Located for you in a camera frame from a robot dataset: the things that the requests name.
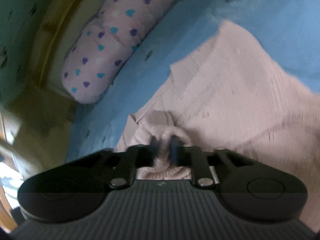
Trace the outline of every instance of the teal heart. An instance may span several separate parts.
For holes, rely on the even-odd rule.
[[[98,45],[98,51],[103,51],[104,50],[104,48],[105,48],[105,46],[103,46],[103,45]]]
[[[118,32],[118,28],[117,27],[112,27],[112,28],[110,28],[110,32],[112,34],[116,34]]]
[[[105,76],[105,73],[98,73],[98,74],[97,74],[97,77],[98,77],[98,78],[103,78],[104,76]]]
[[[132,17],[135,12],[136,12],[135,10],[129,9],[129,10],[125,11],[125,15]]]

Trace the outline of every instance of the blue bed sheet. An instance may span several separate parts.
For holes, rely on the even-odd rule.
[[[320,92],[320,0],[177,0],[95,105],[79,105],[67,162],[116,146],[129,114],[165,82],[170,65],[228,19],[251,32],[287,72]]]

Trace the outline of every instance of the bed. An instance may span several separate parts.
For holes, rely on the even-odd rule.
[[[67,96],[55,71],[61,69],[62,56],[100,3],[81,0],[72,17],[62,21],[61,37],[53,42],[48,56],[57,66],[51,66],[45,78],[48,89]],[[143,107],[167,80],[171,64],[215,35],[222,19],[244,27],[285,71],[313,92],[320,92],[320,26],[315,24],[320,22],[318,4],[320,0],[177,0],[100,100],[78,105],[66,161],[114,148],[128,115]]]

